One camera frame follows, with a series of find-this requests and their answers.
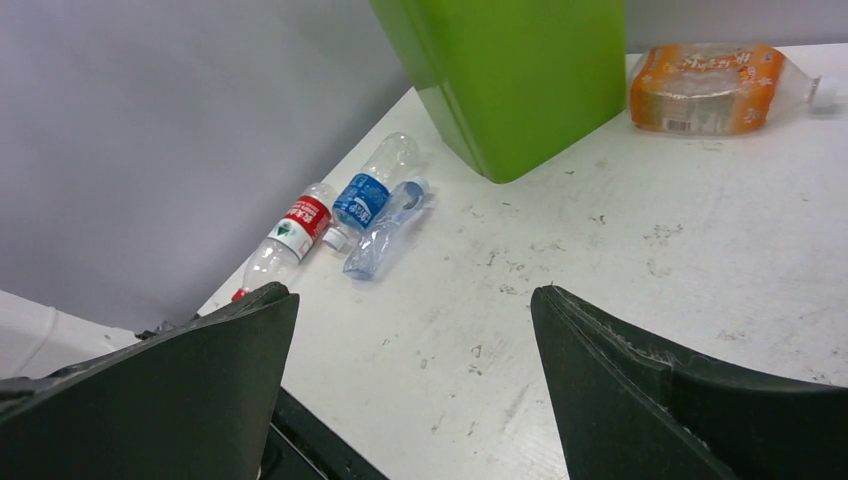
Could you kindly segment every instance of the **white wall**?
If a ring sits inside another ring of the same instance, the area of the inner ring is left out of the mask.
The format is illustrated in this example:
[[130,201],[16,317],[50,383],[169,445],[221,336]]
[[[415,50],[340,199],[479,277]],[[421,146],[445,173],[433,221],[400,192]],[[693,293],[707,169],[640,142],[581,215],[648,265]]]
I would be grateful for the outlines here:
[[367,2],[0,4],[0,289],[188,320],[407,88]]
[[848,42],[846,0],[626,1],[630,52],[672,42]]

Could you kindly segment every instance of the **red bottle label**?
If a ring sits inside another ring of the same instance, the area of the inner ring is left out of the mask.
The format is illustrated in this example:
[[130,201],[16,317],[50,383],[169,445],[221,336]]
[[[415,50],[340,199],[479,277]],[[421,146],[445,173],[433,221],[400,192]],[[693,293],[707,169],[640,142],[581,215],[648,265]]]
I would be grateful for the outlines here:
[[294,202],[268,236],[289,247],[300,262],[315,240],[330,226],[331,219],[326,205],[304,195]]

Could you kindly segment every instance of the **blue bottle label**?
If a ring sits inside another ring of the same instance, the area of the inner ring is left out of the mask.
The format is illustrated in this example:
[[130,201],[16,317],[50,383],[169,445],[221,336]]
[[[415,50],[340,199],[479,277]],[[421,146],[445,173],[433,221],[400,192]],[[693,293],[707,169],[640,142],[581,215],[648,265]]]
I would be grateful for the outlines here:
[[388,200],[388,188],[371,175],[357,173],[339,195],[333,208],[347,213],[365,229]]

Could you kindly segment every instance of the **bottle cap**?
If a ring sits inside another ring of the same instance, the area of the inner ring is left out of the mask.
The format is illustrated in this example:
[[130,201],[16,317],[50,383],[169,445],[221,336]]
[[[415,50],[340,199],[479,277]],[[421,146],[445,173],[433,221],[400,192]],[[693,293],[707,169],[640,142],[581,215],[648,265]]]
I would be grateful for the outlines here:
[[247,295],[248,293],[250,293],[250,291],[246,288],[239,288],[238,290],[236,290],[236,293],[233,294],[233,297],[230,299],[230,301],[237,302],[241,300],[241,297]]
[[810,105],[813,108],[830,108],[836,103],[836,94],[839,85],[836,80],[828,77],[819,77],[819,84],[813,93]]
[[324,234],[324,244],[337,252],[341,252],[347,245],[347,235],[336,227],[332,227]]
[[410,182],[415,183],[419,187],[421,187],[421,190],[424,191],[425,196],[430,193],[430,182],[428,182],[426,178],[424,178],[424,177],[413,177],[412,180],[410,180]]

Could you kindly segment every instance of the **black plastic part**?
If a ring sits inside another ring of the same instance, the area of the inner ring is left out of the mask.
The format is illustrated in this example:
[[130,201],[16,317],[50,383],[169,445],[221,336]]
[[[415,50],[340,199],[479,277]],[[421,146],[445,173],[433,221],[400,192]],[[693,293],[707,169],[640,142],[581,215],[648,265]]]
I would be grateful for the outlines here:
[[255,479],[297,307],[270,284],[49,377],[0,381],[0,478]]
[[386,480],[282,388],[271,422],[263,480]]
[[722,362],[559,287],[531,310],[572,480],[848,478],[848,389]]

